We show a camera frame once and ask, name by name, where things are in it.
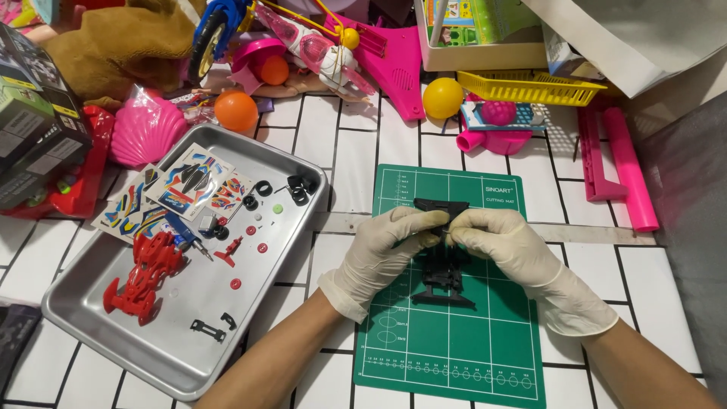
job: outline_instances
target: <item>white latex glove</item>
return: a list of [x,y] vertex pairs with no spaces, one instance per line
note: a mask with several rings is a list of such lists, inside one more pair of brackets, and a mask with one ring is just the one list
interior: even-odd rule
[[419,251],[439,243],[439,237],[424,230],[448,221],[447,212],[406,206],[367,220],[358,227],[341,266],[323,274],[318,286],[336,311],[361,324],[374,295],[391,284]]
[[538,301],[553,331],[594,335],[618,321],[614,309],[555,257],[520,213],[465,210],[449,224],[449,233],[448,244],[453,240],[473,255],[488,255],[505,275],[522,285],[528,297]]

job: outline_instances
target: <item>white tiled surface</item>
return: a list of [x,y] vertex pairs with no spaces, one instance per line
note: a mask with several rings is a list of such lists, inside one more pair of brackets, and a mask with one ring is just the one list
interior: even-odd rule
[[[279,100],[276,111],[263,114],[261,127],[248,134],[324,168],[329,180],[333,180],[333,197],[330,203],[324,200],[318,211],[370,213],[378,164],[455,170],[462,170],[464,165],[464,170],[474,172],[509,170],[521,176],[530,221],[629,226],[622,203],[611,203],[614,217],[607,204],[585,201],[580,181],[582,163],[580,158],[572,160],[577,131],[572,108],[549,107],[550,139],[546,140],[544,133],[536,135],[522,152],[506,157],[481,148],[461,154],[454,144],[454,135],[459,132],[456,123],[448,123],[446,134],[439,135],[442,122],[404,123],[389,99],[375,95],[371,100],[381,106],[380,112],[361,104],[342,103],[335,96]],[[607,148],[604,144],[606,177],[618,180]],[[109,167],[103,182],[105,192],[100,196],[113,197],[133,175],[133,171]],[[63,273],[94,233],[88,222],[33,222],[0,216],[0,295],[39,301],[47,285],[56,274]],[[277,285],[254,318],[248,346],[293,312],[317,288],[321,274],[340,265],[352,241],[353,236],[345,234],[306,232],[301,237],[276,278]],[[616,303],[613,307],[626,323],[638,328],[690,372],[701,371],[664,249],[581,243],[552,243],[550,249],[599,296]],[[345,322],[326,342],[324,352],[316,356],[296,389],[293,407],[404,409],[412,408],[413,402],[417,409],[499,408],[352,386],[353,331],[354,324]],[[544,326],[540,338],[549,408],[591,408],[594,401],[599,408],[613,405],[597,376],[592,377],[591,395],[583,351],[576,340],[554,334]],[[173,402],[132,374],[124,373],[48,321],[43,321],[33,334],[3,399],[5,408],[191,407]],[[287,399],[283,408],[290,407]]]

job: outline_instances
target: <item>forearm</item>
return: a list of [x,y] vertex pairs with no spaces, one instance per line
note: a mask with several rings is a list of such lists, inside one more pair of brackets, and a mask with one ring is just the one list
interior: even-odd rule
[[277,409],[342,320],[315,291],[215,382],[195,409]]
[[720,407],[707,388],[622,320],[582,343],[624,409]]

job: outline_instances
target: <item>gray fabric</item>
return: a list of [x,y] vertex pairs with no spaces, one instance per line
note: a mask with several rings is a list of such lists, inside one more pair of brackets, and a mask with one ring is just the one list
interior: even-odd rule
[[707,385],[727,404],[727,93],[636,149]]

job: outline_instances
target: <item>black product box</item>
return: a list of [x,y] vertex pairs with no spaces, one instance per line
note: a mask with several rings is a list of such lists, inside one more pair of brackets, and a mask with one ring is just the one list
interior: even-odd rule
[[0,25],[0,85],[33,90],[50,103],[55,117],[31,122],[30,126],[38,125],[32,131],[26,127],[23,135],[5,135],[3,121],[15,116],[0,111],[0,140],[3,136],[24,139],[12,151],[7,146],[0,151],[0,210],[6,210],[41,191],[70,164],[80,162],[93,142],[83,107],[50,56],[5,24]]

